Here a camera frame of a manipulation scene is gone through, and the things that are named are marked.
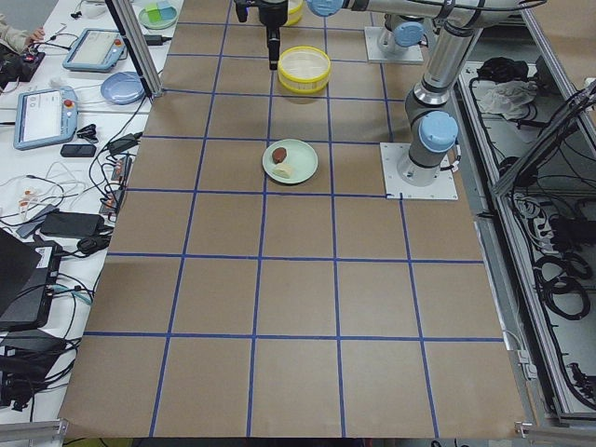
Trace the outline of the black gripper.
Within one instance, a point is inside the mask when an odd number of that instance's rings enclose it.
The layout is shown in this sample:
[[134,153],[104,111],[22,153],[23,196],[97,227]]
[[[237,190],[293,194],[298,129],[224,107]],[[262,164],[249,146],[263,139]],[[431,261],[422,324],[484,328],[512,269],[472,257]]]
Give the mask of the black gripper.
[[[235,0],[235,10],[240,23],[248,20],[249,8],[256,7],[260,23],[264,26],[282,26],[285,24],[285,0]],[[278,69],[280,50],[280,29],[266,27],[268,63],[271,71]]]

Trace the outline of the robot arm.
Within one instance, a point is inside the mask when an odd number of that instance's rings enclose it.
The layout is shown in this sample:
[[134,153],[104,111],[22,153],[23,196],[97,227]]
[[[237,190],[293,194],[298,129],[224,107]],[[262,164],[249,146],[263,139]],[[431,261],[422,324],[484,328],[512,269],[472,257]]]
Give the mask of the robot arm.
[[424,19],[415,16],[385,14],[379,46],[385,53],[419,45],[425,36]]
[[510,14],[542,6],[542,1],[308,1],[307,7],[326,18],[341,9],[386,15],[386,27],[395,30],[395,19],[423,18],[440,25],[439,37],[426,71],[406,99],[406,114],[413,141],[397,165],[398,175],[414,186],[429,186],[440,164],[454,146],[458,126],[442,110],[450,90],[473,49],[481,30]]

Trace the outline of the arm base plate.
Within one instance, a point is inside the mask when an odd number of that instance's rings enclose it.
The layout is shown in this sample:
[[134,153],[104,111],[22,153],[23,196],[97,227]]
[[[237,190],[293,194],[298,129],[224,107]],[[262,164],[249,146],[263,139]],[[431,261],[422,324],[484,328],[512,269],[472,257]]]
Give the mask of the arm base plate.
[[381,142],[380,154],[388,199],[457,200],[454,174],[448,169],[449,156],[440,165],[421,168],[409,158],[408,143]]
[[368,62],[422,65],[420,42],[424,27],[420,23],[402,23],[393,31],[386,27],[365,27]]

